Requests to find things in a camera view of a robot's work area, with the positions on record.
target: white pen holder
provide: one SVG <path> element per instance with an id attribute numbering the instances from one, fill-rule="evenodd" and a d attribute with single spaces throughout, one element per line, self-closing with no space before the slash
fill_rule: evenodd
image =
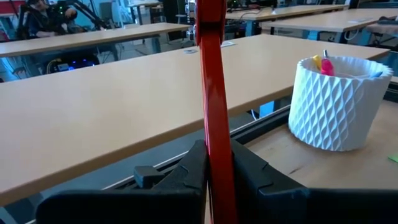
<path id="1" fill-rule="evenodd" d="M 320 149 L 349 151 L 364 146 L 393 71 L 377 62 L 330 57 L 335 76 L 320 74 L 312 58 L 297 65 L 289 128 Z M 378 78 L 370 78 L 382 72 Z"/>

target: pen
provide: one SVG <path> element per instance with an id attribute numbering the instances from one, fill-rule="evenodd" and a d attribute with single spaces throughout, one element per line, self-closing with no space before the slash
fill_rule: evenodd
<path id="1" fill-rule="evenodd" d="M 324 58 L 322 59 L 322 62 L 321 62 L 321 74 L 335 76 L 335 69 L 333 68 L 333 64 L 329 60 L 327 50 L 323 50 L 323 56 L 324 56 Z"/>
<path id="2" fill-rule="evenodd" d="M 321 70 L 321 66 L 322 66 L 321 57 L 319 57 L 319 55 L 316 55 L 316 56 L 312 57 L 312 60 L 315 63 L 315 65 L 317 66 L 317 69 L 320 71 Z"/>

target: blue pen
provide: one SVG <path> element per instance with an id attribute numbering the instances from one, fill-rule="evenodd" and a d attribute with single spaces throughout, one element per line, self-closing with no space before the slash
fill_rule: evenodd
<path id="1" fill-rule="evenodd" d="M 371 75 L 371 78 L 379 78 L 382 74 L 383 74 L 383 72 L 377 72 L 377 73 Z"/>

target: red lever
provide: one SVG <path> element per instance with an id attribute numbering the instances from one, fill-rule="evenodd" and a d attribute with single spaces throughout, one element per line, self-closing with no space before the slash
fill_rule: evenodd
<path id="1" fill-rule="evenodd" d="M 210 158 L 210 201 L 214 224 L 237 224 L 233 157 L 229 137 L 221 43 L 226 0 L 197 1 L 197 44 L 201 54 L 205 136 Z"/>

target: wooden table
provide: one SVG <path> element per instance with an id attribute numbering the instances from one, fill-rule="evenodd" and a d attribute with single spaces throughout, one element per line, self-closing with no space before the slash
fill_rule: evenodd
<path id="1" fill-rule="evenodd" d="M 133 29 L 110 29 L 81 34 L 61 35 L 32 40 L 0 43 L 0 57 L 14 57 L 20 55 L 36 54 L 52 50 L 62 50 L 74 47 L 105 44 L 110 42 L 122 42 L 131 39 L 140 39 L 151 35 L 162 34 L 179 30 L 187 30 L 188 25 L 156 23 L 139 26 Z"/>
<path id="2" fill-rule="evenodd" d="M 398 104 L 383 101 L 366 145 L 350 152 L 315 149 L 283 125 L 246 146 L 281 173 L 306 187 L 398 189 Z"/>
<path id="3" fill-rule="evenodd" d="M 234 42 L 222 49 L 230 116 L 291 94 L 297 62 L 323 49 L 387 54 L 273 35 Z M 2 83 L 0 206 L 202 128 L 200 70 L 199 53 L 175 50 Z"/>
<path id="4" fill-rule="evenodd" d="M 41 75 L 35 62 L 43 58 L 42 53 L 44 52 L 52 51 L 52 53 L 54 53 L 53 51 L 57 51 L 57 54 L 63 54 L 78 49 L 84 50 L 98 47 L 99 45 L 105 45 L 103 47 L 109 49 L 114 59 L 119 60 L 115 43 L 151 37 L 152 50 L 155 54 L 161 52 L 159 34 L 179 30 L 183 31 L 188 28 L 188 25 L 183 24 L 157 23 L 139 26 L 133 29 L 110 29 L 81 34 L 6 42 L 0 43 L 0 57 L 26 55 L 22 57 L 25 63 L 14 67 L 23 66 L 30 77 L 35 77 Z"/>
<path id="5" fill-rule="evenodd" d="M 333 10 L 342 10 L 346 5 L 316 5 L 316 6 L 292 6 L 277 8 L 272 11 L 271 8 L 255 9 L 249 11 L 237 11 L 227 13 L 227 19 L 237 19 L 246 21 L 246 36 L 254 35 L 254 31 L 259 22 L 274 21 L 293 16 L 303 16 L 318 12 L 327 12 Z"/>
<path id="6" fill-rule="evenodd" d="M 340 12 L 319 14 L 314 16 L 298 17 L 281 21 L 264 23 L 264 26 L 276 28 L 291 28 L 309 30 L 308 39 L 319 40 L 321 31 L 337 32 L 336 42 L 346 43 L 345 36 L 350 31 L 362 29 L 379 20 L 381 16 L 395 17 L 397 9 L 350 9 Z M 360 45 L 369 42 L 370 33 L 362 36 Z"/>

